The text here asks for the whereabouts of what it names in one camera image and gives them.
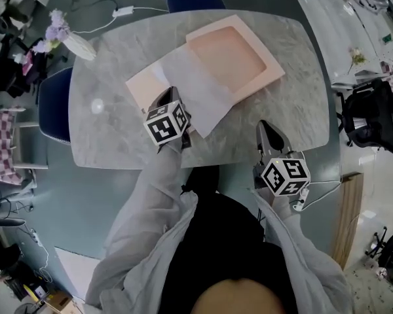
black shirt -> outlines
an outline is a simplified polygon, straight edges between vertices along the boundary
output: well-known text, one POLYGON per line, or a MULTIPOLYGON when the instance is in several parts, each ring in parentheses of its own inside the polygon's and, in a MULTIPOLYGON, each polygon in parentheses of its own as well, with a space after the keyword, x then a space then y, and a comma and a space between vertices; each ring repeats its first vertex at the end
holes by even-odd
POLYGON ((263 241, 264 229, 240 203, 221 194, 200 198, 170 263, 159 314, 189 314, 199 296, 226 279, 251 279, 297 313, 280 247, 263 241))

gray marble tabletop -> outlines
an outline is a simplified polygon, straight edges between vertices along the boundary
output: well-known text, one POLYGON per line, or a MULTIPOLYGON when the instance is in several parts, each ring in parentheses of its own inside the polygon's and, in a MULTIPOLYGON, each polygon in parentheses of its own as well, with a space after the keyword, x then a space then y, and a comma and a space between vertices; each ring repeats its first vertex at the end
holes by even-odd
POLYGON ((329 111, 322 70, 303 26, 295 20, 241 10, 166 14, 114 29, 91 41, 94 61, 77 58, 71 78, 69 128, 78 166, 141 169, 157 148, 125 82, 185 43, 186 34, 237 14, 286 72, 280 80, 235 105, 202 139, 191 134, 183 167, 256 162, 255 126, 280 128, 294 150, 321 147, 329 139, 329 111), (94 114, 92 103, 103 101, 94 114))

gray floor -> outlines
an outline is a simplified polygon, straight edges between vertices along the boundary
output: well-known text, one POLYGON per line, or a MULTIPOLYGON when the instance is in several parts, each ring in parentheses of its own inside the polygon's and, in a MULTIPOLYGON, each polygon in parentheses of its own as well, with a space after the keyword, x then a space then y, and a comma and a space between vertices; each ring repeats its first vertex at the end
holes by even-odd
MULTIPOLYGON (((86 5, 97 0, 78 0, 75 6, 86 5)), ((129 5, 140 7, 166 8, 165 0, 116 0, 120 7, 129 5)), ((318 54, 322 69, 324 62, 312 30, 297 0, 224 0, 229 9, 255 10, 277 14, 299 20, 318 54)), ((58 8, 67 12, 67 19, 72 29, 77 31, 91 30, 111 20, 114 4, 110 1, 98 3, 92 7, 70 12, 71 0, 51 0, 48 10, 38 8, 33 24, 28 31, 27 44, 43 36, 49 23, 48 13, 58 8)), ((142 18, 159 14, 152 10, 139 10, 133 15, 119 18, 103 31, 84 36, 89 39, 100 33, 133 22, 142 18)), ((66 53, 64 48, 59 52, 66 53)), ((337 132, 335 105, 326 70, 323 69, 329 98, 330 137, 329 143, 321 148, 307 151, 307 163, 312 173, 312 181, 328 181, 339 179, 339 136, 337 132)), ((18 99, 11 99, 6 94, 0 95, 0 103, 9 105, 17 103, 29 108, 21 120, 35 118, 37 111, 34 97, 25 94, 18 99)), ((99 258, 102 244, 117 211, 128 199, 139 171, 115 171, 77 167, 69 146, 62 145, 43 137, 37 130, 31 130, 25 136, 26 148, 24 157, 40 163, 48 163, 49 170, 37 171, 38 188, 32 203, 35 209, 31 213, 21 211, 21 217, 27 220, 30 228, 35 228, 41 241, 50 252, 48 271, 55 281, 75 294, 73 286, 56 258, 53 247, 99 258)), ((257 212, 254 202, 246 188, 252 185, 253 164, 230 164, 221 167, 220 192, 240 201, 253 213, 257 212)), ((312 201, 333 188, 334 184, 314 185, 309 200, 312 201)), ((337 192, 317 203, 302 214, 302 227, 306 236, 312 239, 321 250, 329 252, 333 237, 334 222, 337 212, 337 192)), ((45 252, 36 246, 29 237, 17 230, 7 231, 10 240, 17 241, 26 260, 33 267, 45 263, 45 252)))

gray jacket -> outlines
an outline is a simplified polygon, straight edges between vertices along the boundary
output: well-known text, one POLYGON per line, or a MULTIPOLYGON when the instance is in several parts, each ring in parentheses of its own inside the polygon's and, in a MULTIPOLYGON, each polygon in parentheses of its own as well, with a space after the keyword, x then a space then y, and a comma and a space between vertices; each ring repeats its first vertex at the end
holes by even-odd
MULTIPOLYGON (((86 314, 157 314, 170 262, 197 206, 192 192, 179 198, 180 165, 176 141, 141 172, 109 233, 106 257, 94 271, 86 314)), ((350 313, 352 299, 341 268, 304 237, 300 215, 291 213, 288 199, 274 200, 272 208, 254 194, 266 217, 267 241, 284 253, 299 314, 350 313)))

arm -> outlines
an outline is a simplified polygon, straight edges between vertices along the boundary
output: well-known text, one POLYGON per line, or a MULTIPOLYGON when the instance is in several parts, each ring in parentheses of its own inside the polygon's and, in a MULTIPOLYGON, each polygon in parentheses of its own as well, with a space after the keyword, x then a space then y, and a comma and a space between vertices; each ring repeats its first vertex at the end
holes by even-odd
POLYGON ((147 257, 163 233, 179 220, 180 166, 181 139, 176 139, 164 145, 140 173, 109 232, 106 257, 94 270, 87 304, 98 307, 101 291, 123 281, 126 273, 147 257))
POLYGON ((293 214, 288 202, 288 197, 276 198, 272 208, 286 225, 292 239, 302 252, 309 270, 323 285, 334 308, 340 313, 350 313, 352 297, 341 267, 303 235, 300 227, 300 214, 293 214))

